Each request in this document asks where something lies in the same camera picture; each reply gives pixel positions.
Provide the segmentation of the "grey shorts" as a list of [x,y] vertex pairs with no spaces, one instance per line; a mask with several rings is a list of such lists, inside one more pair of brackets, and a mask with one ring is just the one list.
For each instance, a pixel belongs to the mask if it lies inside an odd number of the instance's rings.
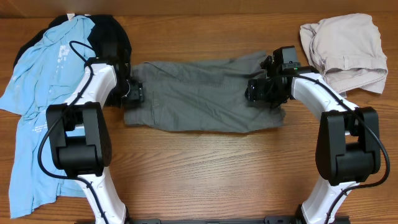
[[164,131],[248,133],[276,128],[285,111],[245,96],[248,81],[264,77],[263,51],[239,58],[198,62],[144,62],[131,75],[143,84],[144,102],[124,111],[128,126]]

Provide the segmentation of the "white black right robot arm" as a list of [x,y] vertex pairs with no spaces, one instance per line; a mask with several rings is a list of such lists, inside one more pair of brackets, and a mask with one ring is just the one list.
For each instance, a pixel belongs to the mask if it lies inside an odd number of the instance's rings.
[[248,101],[278,107],[289,99],[303,103],[320,122],[315,162],[319,178],[290,223],[349,223],[336,212],[354,190],[379,171],[379,119],[372,107],[360,108],[337,94],[312,67],[289,68],[248,81]]

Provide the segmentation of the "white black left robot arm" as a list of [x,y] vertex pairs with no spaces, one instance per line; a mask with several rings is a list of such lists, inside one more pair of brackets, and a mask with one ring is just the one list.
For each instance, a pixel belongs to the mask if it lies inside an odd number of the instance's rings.
[[109,165],[110,135],[104,106],[136,108],[144,101],[142,83],[129,76],[130,64],[117,56],[92,57],[72,95],[46,110],[54,166],[65,172],[84,192],[95,223],[131,223],[125,204],[115,189]]

